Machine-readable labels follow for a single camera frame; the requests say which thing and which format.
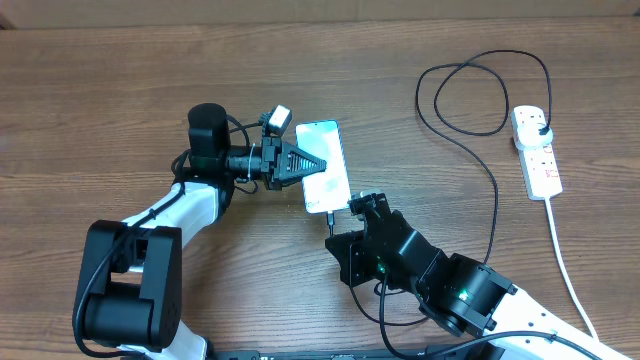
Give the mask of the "blue Galaxy smartphone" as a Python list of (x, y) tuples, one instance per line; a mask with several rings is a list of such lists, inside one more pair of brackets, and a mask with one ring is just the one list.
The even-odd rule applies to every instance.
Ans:
[(334, 212), (348, 207), (351, 198), (341, 131), (336, 120), (298, 124), (297, 146), (322, 160), (322, 171), (302, 179), (304, 203), (310, 214)]

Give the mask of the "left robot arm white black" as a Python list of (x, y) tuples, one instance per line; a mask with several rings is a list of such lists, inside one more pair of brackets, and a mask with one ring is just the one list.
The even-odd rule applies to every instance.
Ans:
[(72, 317), (74, 340), (87, 356), (215, 358), (211, 341), (181, 319), (183, 248), (221, 218), (242, 184), (280, 190), (327, 168), (283, 141), (292, 120), (283, 105), (256, 122), (258, 145), (232, 145), (232, 133), (247, 129), (218, 104), (199, 104), (187, 119), (190, 147), (171, 164), (169, 193), (137, 215), (88, 229)]

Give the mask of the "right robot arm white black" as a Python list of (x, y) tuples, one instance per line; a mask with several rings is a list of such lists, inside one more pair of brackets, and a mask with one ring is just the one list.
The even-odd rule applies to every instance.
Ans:
[(471, 340), (434, 352), (490, 344), (506, 359), (620, 359), (622, 353), (578, 330), (490, 266), (464, 255), (446, 255), (389, 207), (384, 194), (352, 197), (360, 231), (326, 239), (349, 287), (379, 280), (383, 290), (413, 295), (420, 312), (454, 336)]

